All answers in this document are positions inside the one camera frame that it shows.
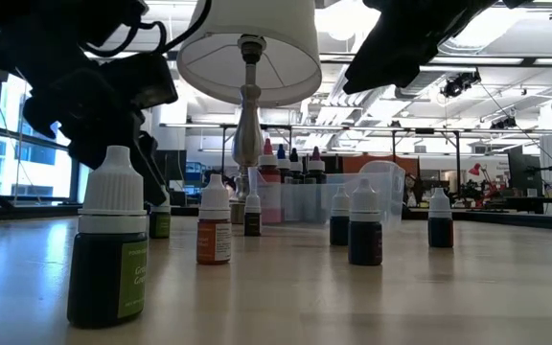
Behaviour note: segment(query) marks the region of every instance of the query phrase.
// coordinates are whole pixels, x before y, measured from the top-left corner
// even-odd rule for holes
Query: lamp
[[[480,176],[480,163],[474,164],[474,168],[468,170],[468,173],[473,174],[474,176]]]
[[[195,22],[206,0],[197,1]],[[195,89],[241,104],[232,156],[241,178],[232,222],[241,223],[248,167],[257,165],[263,138],[258,107],[294,104],[321,84],[312,0],[217,0],[176,59],[180,77]]]

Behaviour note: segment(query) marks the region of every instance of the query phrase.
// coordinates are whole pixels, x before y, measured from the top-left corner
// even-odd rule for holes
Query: table surface
[[[149,244],[146,307],[123,326],[65,318],[77,220],[0,223],[0,344],[552,344],[552,230],[456,222],[384,234],[379,267],[352,266],[311,226],[236,228],[231,264],[195,261],[196,220]]]

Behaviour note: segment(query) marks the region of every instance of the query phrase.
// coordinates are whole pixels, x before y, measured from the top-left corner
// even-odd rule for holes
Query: lamp base
[[[244,207],[246,203],[239,201],[232,201],[231,204],[231,223],[232,224],[244,224]]]

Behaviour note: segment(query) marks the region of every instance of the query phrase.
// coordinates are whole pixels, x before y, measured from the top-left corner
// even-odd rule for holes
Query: ceiling
[[[150,11],[145,22],[161,20],[168,27],[170,37],[180,35],[189,26],[195,8],[195,0],[147,1]],[[356,11],[372,11],[360,7],[361,0],[317,1],[317,17],[334,6],[355,4]],[[518,10],[508,12],[491,9],[479,15],[464,34],[442,47],[443,54],[467,54],[475,56],[552,57],[552,10]],[[355,20],[354,11],[346,11],[336,22]],[[321,53],[354,53],[366,33],[357,33],[347,40],[338,40],[334,25],[317,21],[319,51]],[[127,30],[120,29],[112,36],[104,49],[112,49],[125,38]],[[130,51],[149,51],[156,46],[158,32],[140,32],[129,46]],[[502,115],[500,108],[511,112],[521,127],[534,127],[540,115],[540,106],[552,100],[552,68],[479,68],[482,85],[477,84],[456,99],[445,100],[439,94],[445,80],[457,72],[422,72],[403,92],[410,99],[395,99],[394,87],[385,87],[362,95],[347,96],[341,91],[346,65],[323,64],[322,84],[313,100],[292,104],[284,109],[262,109],[264,123],[293,125],[341,125],[385,127],[398,120],[406,127],[488,127],[493,118]],[[171,64],[175,73],[175,63]],[[235,122],[237,105],[212,99],[188,86],[190,92],[188,119],[200,122]],[[326,105],[349,106],[330,110]],[[312,136],[301,133],[296,138],[300,145]]]

